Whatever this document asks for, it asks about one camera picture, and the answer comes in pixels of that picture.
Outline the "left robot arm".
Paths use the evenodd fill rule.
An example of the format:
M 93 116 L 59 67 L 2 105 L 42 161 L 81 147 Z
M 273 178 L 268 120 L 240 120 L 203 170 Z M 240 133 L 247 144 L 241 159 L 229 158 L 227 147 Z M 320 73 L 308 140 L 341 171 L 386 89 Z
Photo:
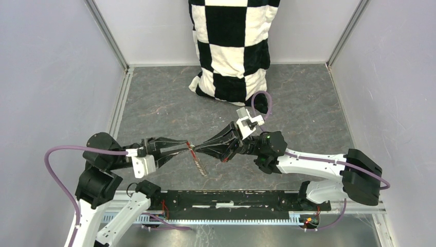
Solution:
M 188 227 L 167 222 L 170 211 L 166 200 L 161 198 L 161 189 L 147 180 L 136 183 L 127 204 L 104 228 L 99 226 L 122 182 L 114 170 L 133 168 L 135 176 L 144 178 L 189 147 L 186 140 L 165 137 L 121 146 L 108 133 L 94 134 L 85 147 L 78 147 L 83 151 L 85 169 L 79 176 L 75 194 L 70 196 L 76 212 L 65 246 L 117 246 L 142 215 L 160 222 L 166 230 L 187 231 Z

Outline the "red key tag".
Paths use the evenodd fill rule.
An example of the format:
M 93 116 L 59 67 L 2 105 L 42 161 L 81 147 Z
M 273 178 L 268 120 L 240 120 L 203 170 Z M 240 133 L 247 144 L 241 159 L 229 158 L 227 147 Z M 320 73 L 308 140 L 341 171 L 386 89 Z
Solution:
M 196 161 L 198 158 L 197 158 L 195 151 L 193 150 L 193 146 L 190 144 L 189 141 L 187 141 L 186 144 L 188 146 L 188 149 L 189 149 L 191 155 L 193 156 L 193 159 Z

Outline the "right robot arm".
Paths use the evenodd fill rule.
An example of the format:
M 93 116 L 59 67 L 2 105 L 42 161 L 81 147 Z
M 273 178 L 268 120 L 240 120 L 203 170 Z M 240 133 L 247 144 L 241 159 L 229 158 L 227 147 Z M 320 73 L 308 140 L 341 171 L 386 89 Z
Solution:
M 297 204 L 310 210 L 331 200 L 351 200 L 367 206 L 379 204 L 380 191 L 389 188 L 382 168 L 358 149 L 346 154 L 314 154 L 291 150 L 281 131 L 263 131 L 254 135 L 255 127 L 232 121 L 222 131 L 195 146 L 196 152 L 231 160 L 237 154 L 256 156 L 254 163 L 266 174 L 305 174 L 322 181 L 302 183 Z

